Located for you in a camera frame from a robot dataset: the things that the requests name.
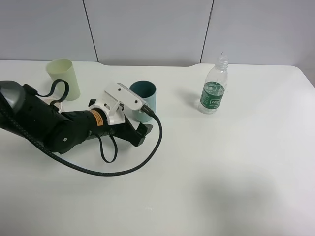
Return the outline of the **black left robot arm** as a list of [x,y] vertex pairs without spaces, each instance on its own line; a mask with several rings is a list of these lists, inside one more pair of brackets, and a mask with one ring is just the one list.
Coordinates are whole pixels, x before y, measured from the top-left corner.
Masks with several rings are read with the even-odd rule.
[[142,123],[134,128],[128,119],[109,125],[105,112],[99,108],[60,113],[37,97],[32,87],[15,81],[1,81],[0,93],[7,101],[9,114],[51,152],[64,154],[86,140],[107,135],[137,147],[153,128]]

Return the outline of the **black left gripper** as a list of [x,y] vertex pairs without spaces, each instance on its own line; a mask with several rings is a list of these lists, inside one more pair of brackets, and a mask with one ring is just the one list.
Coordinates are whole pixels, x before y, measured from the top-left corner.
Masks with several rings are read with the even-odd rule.
[[91,127],[91,136],[110,136],[111,138],[117,137],[122,140],[130,142],[135,147],[143,144],[146,135],[148,135],[153,125],[139,124],[137,129],[134,129],[126,115],[124,114],[124,105],[119,103],[114,106],[114,121],[110,122],[110,106],[103,102],[100,105],[96,104],[96,99],[89,101],[89,112],[93,115],[95,123]]

